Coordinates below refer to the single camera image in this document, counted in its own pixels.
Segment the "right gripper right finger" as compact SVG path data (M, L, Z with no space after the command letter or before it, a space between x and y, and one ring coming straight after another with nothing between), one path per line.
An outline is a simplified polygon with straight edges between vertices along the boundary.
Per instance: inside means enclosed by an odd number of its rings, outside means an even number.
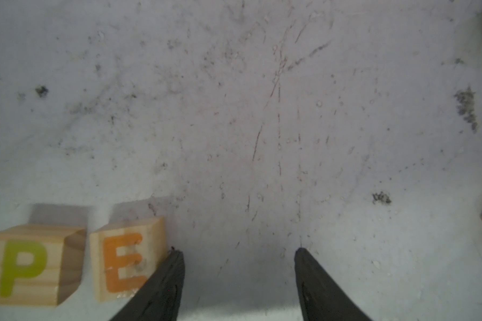
M295 275L304 320L370 321L303 247L295 253Z

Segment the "wooden block letter P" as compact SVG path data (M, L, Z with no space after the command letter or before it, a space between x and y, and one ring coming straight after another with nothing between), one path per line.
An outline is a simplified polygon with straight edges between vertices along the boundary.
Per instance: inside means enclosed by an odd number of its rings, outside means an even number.
M0 231L0 305L58 306L80 286L86 228L25 224Z

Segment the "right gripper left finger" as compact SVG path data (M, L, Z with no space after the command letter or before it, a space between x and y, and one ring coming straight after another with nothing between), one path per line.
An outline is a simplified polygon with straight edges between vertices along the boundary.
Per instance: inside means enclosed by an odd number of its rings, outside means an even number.
M185 278L182 251L172 250L111 321L173 321L178 318Z

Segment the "wooden block letter E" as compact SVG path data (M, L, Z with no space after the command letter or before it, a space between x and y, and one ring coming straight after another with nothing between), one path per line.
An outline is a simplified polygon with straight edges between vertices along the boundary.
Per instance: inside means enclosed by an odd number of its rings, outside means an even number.
M168 256L164 217L110 223L90 234L95 298L131 298Z

